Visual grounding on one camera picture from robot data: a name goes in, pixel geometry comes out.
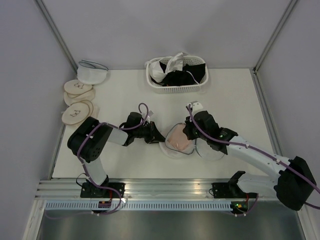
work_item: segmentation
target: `white table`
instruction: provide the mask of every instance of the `white table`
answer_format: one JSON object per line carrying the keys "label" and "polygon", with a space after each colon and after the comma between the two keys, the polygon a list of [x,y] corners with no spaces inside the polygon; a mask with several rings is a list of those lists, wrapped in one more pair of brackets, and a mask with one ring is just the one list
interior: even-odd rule
{"label": "white table", "polygon": [[[272,152],[263,114],[249,69],[210,69],[206,93],[157,94],[146,82],[145,70],[111,70],[108,79],[94,86],[93,100],[100,107],[98,119],[119,125],[143,102],[154,112],[152,120],[161,131],[188,116],[185,106],[199,101],[221,127],[238,132],[248,141]],[[55,164],[53,178],[76,178],[84,170],[67,148],[75,128],[67,126]],[[124,179],[212,179],[230,178],[237,171],[264,175],[240,159],[225,155],[218,161],[202,159],[196,153],[180,159],[165,156],[158,144],[136,139],[128,147],[108,143],[101,153],[110,178]]]}

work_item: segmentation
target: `plastic basket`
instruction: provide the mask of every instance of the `plastic basket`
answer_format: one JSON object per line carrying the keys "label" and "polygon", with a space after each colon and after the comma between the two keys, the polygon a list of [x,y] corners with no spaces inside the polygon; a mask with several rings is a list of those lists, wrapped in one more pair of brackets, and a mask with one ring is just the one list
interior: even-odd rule
{"label": "plastic basket", "polygon": [[[205,66],[205,74],[200,82],[200,84],[194,85],[185,85],[185,86],[160,86],[154,83],[151,80],[151,76],[149,74],[149,65],[153,62],[159,61],[162,57],[154,58],[146,63],[146,81],[152,87],[152,90],[157,94],[176,94],[176,93],[190,93],[197,92],[201,89],[201,86],[205,85],[208,82],[209,74],[207,65]],[[160,62],[163,64],[167,64],[171,57],[165,57]],[[188,65],[199,65],[205,64],[205,60],[198,56],[187,55],[183,57],[183,66]]]}

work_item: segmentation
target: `gray wall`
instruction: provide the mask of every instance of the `gray wall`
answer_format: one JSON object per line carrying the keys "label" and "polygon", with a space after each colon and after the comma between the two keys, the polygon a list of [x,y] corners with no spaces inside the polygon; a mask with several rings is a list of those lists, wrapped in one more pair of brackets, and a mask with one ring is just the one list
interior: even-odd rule
{"label": "gray wall", "polygon": [[289,0],[44,0],[73,57],[143,69],[187,52],[209,67],[252,67]]}
{"label": "gray wall", "polygon": [[[300,1],[259,71],[284,153],[320,184],[320,1]],[[309,202],[320,206],[314,191]],[[308,211],[320,229],[320,211]]]}
{"label": "gray wall", "polygon": [[0,235],[22,238],[48,174],[73,72],[33,0],[0,7]]}

